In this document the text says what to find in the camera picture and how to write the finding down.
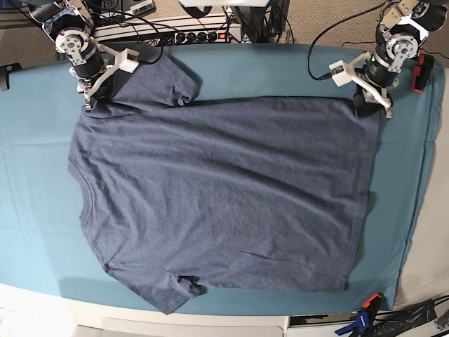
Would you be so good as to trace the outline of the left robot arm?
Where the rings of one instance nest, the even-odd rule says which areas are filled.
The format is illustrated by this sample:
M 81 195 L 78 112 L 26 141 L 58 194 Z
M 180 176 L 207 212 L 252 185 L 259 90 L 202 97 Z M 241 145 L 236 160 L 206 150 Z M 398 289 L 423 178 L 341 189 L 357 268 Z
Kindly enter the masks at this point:
M 407 60 L 417 62 L 420 72 L 413 77 L 412 90 L 424 90 L 433 60 L 421 56 L 420 49 L 447 18 L 447 1 L 399 1 L 386 5 L 376 28 L 374 50 L 351 63 L 352 81 L 356 84 L 353 101 L 359 116 L 368 116 L 381 108 L 388 119 L 391 117 L 393 102 L 387 89 L 398 84 L 397 76 Z

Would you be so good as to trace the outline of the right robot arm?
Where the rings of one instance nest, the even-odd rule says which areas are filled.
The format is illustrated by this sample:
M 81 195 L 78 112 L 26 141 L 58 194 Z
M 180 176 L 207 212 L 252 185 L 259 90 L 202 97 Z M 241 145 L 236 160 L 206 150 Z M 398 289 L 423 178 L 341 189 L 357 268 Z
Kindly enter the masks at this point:
M 31 18 L 55 44 L 55 50 L 71 63 L 70 74 L 84 96 L 84 109 L 109 94 L 107 77 L 117 52 L 93 37 L 94 20 L 81 1 L 27 1 Z

